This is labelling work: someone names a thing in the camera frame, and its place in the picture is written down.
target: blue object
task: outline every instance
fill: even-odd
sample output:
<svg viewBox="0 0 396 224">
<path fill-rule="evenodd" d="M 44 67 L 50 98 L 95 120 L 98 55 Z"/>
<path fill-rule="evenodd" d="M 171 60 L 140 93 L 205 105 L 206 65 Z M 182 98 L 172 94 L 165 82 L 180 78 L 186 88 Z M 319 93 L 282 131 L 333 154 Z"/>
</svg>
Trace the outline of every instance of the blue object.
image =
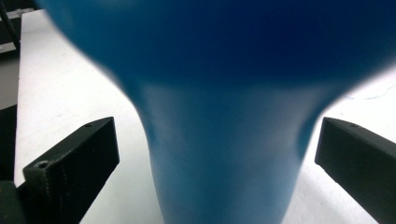
<svg viewBox="0 0 396 224">
<path fill-rule="evenodd" d="M 318 113 L 396 56 L 391 0 L 39 2 L 134 102 L 167 224 L 281 222 Z"/>
</svg>

